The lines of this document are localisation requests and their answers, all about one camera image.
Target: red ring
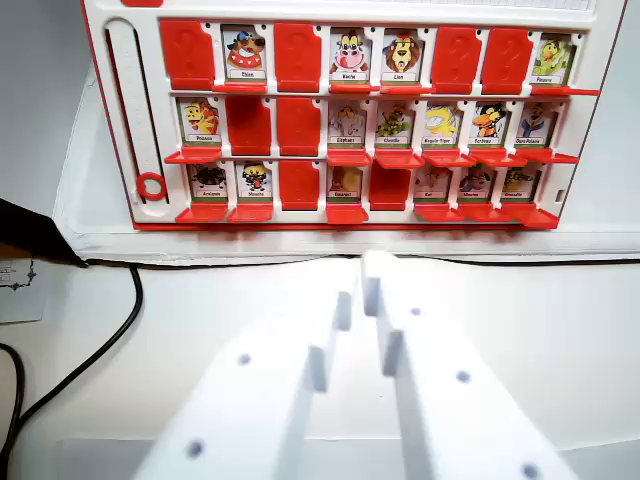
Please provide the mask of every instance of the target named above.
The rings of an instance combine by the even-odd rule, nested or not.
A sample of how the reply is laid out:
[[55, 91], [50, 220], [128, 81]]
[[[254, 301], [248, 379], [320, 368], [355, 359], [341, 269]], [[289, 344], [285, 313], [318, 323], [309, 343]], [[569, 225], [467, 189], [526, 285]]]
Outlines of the red ring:
[[[145, 183], [147, 180], [155, 180], [156, 182], [158, 182], [160, 184], [160, 192], [147, 192], [147, 184]], [[167, 184], [165, 183], [162, 175], [158, 175], [157, 173], [141, 173], [138, 176], [138, 180], [136, 180], [136, 186], [138, 187], [138, 193], [140, 194], [140, 196], [147, 200], [162, 200], [167, 196]]]

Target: red plastic flap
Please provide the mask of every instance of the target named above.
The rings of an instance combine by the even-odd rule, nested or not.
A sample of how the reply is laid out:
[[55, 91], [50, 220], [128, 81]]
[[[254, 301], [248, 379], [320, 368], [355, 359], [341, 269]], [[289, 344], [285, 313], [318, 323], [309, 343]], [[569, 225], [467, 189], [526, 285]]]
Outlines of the red plastic flap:
[[531, 87], [531, 95], [544, 95], [544, 96], [563, 96], [568, 95], [590, 95], [597, 97], [600, 95], [600, 90], [583, 90], [580, 88], [567, 87]]
[[178, 217], [176, 223], [210, 223], [224, 220], [227, 214], [226, 203], [193, 203]]
[[313, 25], [276, 23], [273, 28], [279, 92], [318, 92], [322, 39]]
[[375, 159], [383, 168], [420, 168], [424, 159], [410, 148], [376, 148]]
[[332, 83], [329, 86], [329, 92], [331, 93], [370, 93], [380, 90], [378, 86], [371, 86], [369, 84], [358, 83]]
[[273, 203], [238, 203], [227, 222], [258, 223], [269, 221], [272, 217]]
[[359, 203], [329, 203], [326, 211], [327, 223], [330, 225], [358, 225], [369, 220], [369, 215]]
[[211, 90], [223, 93], [267, 93], [267, 84], [261, 82], [226, 82], [212, 85]]
[[431, 69], [436, 93], [471, 93], [481, 48], [475, 28], [439, 28]]
[[167, 73], [174, 90], [211, 90], [213, 41], [198, 20], [160, 20]]
[[519, 95], [527, 77], [533, 42], [518, 28], [494, 28], [482, 67], [484, 95]]
[[422, 158], [436, 167], [471, 167], [476, 161], [465, 155], [460, 156], [459, 148], [425, 148]]
[[557, 228], [560, 219], [537, 208], [535, 203], [503, 203], [499, 210], [529, 228]]
[[313, 162], [280, 162], [280, 200], [283, 210], [317, 210], [320, 196], [320, 172]]
[[506, 148], [471, 148], [465, 159], [474, 160], [488, 167], [524, 167], [529, 161], [526, 158], [507, 154]]
[[508, 222], [511, 220], [504, 213], [494, 209], [491, 203], [458, 204], [458, 208], [454, 212], [476, 222]]
[[271, 154], [271, 110], [261, 97], [227, 97], [227, 130], [233, 155]]
[[428, 222], [459, 222], [464, 220], [462, 215], [451, 210], [448, 203], [437, 205], [416, 203], [415, 211]]
[[164, 163], [194, 165], [217, 162], [222, 156], [222, 147], [190, 147], [184, 145], [182, 150], [164, 159]]
[[409, 170], [386, 170], [375, 162], [371, 166], [369, 187], [371, 210], [404, 210], [410, 183]]
[[423, 93], [435, 93], [435, 91], [435, 88], [417, 85], [382, 86], [380, 88], [380, 93], [387, 95], [422, 95]]
[[321, 114], [313, 99], [278, 97], [277, 108], [280, 154], [318, 156]]
[[364, 148], [329, 148], [327, 157], [332, 167], [366, 167], [372, 162]]
[[163, 0], [120, 0], [125, 7], [161, 7]]

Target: screw hole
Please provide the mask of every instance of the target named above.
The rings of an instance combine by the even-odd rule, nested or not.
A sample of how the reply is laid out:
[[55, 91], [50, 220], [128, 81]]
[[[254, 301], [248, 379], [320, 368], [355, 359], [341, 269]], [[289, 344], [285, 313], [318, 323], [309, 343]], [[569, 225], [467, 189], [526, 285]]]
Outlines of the screw hole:
[[538, 478], [538, 469], [535, 465], [527, 464], [522, 467], [522, 474], [527, 478]]
[[187, 456], [197, 458], [204, 450], [204, 445], [199, 440], [194, 440], [187, 446]]
[[247, 365], [250, 362], [251, 362], [251, 357], [246, 353], [243, 353], [242, 355], [240, 355], [238, 357], [238, 365], [240, 365], [240, 366]]
[[469, 383], [471, 381], [471, 375], [469, 375], [464, 370], [460, 370], [458, 373], [456, 373], [456, 378], [461, 383]]

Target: cartoon dog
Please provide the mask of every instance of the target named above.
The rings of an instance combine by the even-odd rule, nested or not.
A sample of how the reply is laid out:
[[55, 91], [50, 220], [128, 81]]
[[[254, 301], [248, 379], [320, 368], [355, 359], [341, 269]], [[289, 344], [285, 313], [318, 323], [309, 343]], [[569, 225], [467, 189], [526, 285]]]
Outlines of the cartoon dog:
[[267, 172], [264, 169], [264, 165], [261, 163], [249, 163], [245, 165], [242, 172], [242, 178], [249, 186], [252, 192], [260, 190], [264, 192], [264, 184], [267, 179]]
[[260, 52], [264, 50], [264, 38], [253, 36], [249, 32], [240, 32], [227, 48], [230, 50], [227, 56], [229, 65], [244, 70], [262, 68]]
[[485, 172], [482, 166], [469, 167], [467, 176], [460, 182], [460, 191], [482, 190], [489, 182], [491, 182], [491, 175]]
[[220, 188], [224, 188], [227, 177], [223, 169], [218, 167], [209, 168], [203, 165], [198, 165], [196, 168], [198, 172], [193, 177], [193, 180], [197, 180], [202, 186], [218, 185]]
[[369, 68], [364, 61], [362, 41], [358, 39], [355, 30], [342, 35], [338, 41], [338, 51], [333, 59], [329, 73], [334, 72], [366, 72]]
[[451, 107], [436, 105], [427, 109], [427, 128], [431, 135], [450, 137], [458, 128], [456, 115]]
[[352, 136], [364, 127], [364, 118], [347, 105], [340, 109], [338, 115], [331, 117], [330, 125], [339, 130], [342, 135]]
[[215, 135], [220, 120], [218, 111], [213, 108], [206, 98], [197, 98], [185, 108], [187, 120], [195, 131], [206, 135]]
[[478, 137], [497, 137], [498, 122], [507, 116], [507, 112], [500, 103], [483, 105], [480, 114], [473, 119], [473, 124], [480, 127]]
[[403, 73], [420, 60], [420, 46], [408, 33], [402, 33], [382, 50], [382, 54], [391, 70]]

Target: white surface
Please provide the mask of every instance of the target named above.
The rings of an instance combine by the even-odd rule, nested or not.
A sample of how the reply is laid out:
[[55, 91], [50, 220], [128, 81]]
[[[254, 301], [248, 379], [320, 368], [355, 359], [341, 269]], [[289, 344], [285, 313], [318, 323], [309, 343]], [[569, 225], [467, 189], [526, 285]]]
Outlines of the white surface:
[[0, 198], [51, 216], [89, 48], [77, 0], [20, 0], [0, 15]]
[[[154, 438], [213, 356], [256, 318], [300, 315], [358, 260], [143, 270], [139, 322], [107, 357], [39, 415], [14, 456], [14, 478], [51, 478], [56, 442]], [[420, 288], [429, 272], [401, 260]], [[640, 437], [636, 290], [640, 265], [470, 267], [447, 264], [440, 300], [520, 408], [558, 449]], [[0, 326], [25, 356], [27, 405], [89, 356], [133, 305], [121, 268], [52, 266], [43, 320]], [[361, 311], [356, 299], [355, 311]], [[371, 319], [338, 339], [330, 393], [315, 399], [313, 438], [397, 438], [390, 379], [380, 375]], [[0, 357], [0, 436], [13, 404], [13, 369]]]

